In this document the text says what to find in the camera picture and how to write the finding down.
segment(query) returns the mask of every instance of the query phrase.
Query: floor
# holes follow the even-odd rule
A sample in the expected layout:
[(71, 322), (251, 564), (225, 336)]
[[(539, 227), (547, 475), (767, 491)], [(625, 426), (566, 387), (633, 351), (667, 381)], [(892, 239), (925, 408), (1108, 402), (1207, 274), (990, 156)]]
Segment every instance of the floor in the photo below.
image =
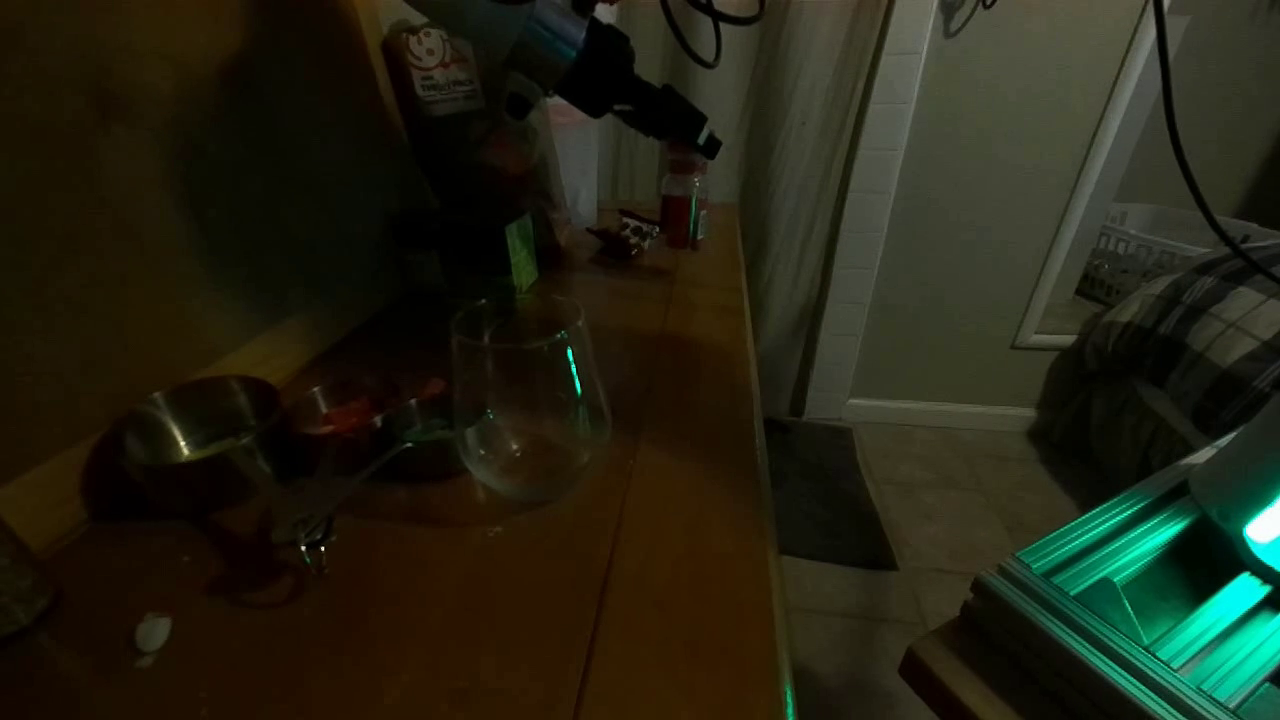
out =
[(1077, 498), (1020, 432), (866, 425), (854, 452), (900, 572), (785, 556), (795, 709), (798, 720), (933, 714), (897, 676), (903, 649), (958, 610), (975, 572), (1066, 525)]

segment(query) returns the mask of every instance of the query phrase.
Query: drinking glass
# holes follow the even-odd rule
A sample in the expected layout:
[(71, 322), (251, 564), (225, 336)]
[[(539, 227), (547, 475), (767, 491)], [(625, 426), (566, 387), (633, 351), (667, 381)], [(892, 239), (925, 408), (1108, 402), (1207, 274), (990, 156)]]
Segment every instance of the drinking glass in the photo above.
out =
[(452, 321), (452, 425), (473, 480), (535, 509), (574, 487), (613, 419), (570, 301), (481, 301)]

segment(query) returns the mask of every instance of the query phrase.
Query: white wall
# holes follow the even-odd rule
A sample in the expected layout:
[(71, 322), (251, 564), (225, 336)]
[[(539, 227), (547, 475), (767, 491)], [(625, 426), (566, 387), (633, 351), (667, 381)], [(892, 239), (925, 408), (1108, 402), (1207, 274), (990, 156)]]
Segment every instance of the white wall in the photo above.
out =
[[(1036, 402), (1052, 354), (1010, 336), (1140, 9), (1036, 0), (954, 41), (937, 29), (864, 329), (842, 329), (859, 336), (853, 400)], [(834, 263), (830, 283), (853, 281), (859, 263)]]

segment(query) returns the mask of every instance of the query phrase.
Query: plaid blanket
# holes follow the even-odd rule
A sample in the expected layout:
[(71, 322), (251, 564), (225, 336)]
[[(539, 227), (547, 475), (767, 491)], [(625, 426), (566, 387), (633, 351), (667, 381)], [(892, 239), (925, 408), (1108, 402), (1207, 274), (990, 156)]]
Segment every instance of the plaid blanket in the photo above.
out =
[[(1256, 260), (1280, 271), (1280, 247)], [(1099, 312), (1077, 346), (1093, 373), (1137, 376), (1205, 435), (1225, 435), (1280, 387), (1280, 289), (1212, 254)]]

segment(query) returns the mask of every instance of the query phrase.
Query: wall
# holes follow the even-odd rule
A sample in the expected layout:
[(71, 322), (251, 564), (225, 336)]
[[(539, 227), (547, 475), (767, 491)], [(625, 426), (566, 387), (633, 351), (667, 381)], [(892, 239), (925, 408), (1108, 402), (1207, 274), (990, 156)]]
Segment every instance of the wall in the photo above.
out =
[(345, 0), (0, 0), (0, 480), (387, 281), (408, 165)]
[[(1280, 9), (1174, 0), (1170, 11), (1193, 17), (1170, 76), (1193, 167), (1217, 210), (1280, 227)], [(1160, 108), (1137, 144), (1120, 198), (1193, 204)]]
[(996, 4), (933, 41), (854, 400), (1036, 400), (1052, 354), (1016, 351), (1010, 336), (1140, 9)]

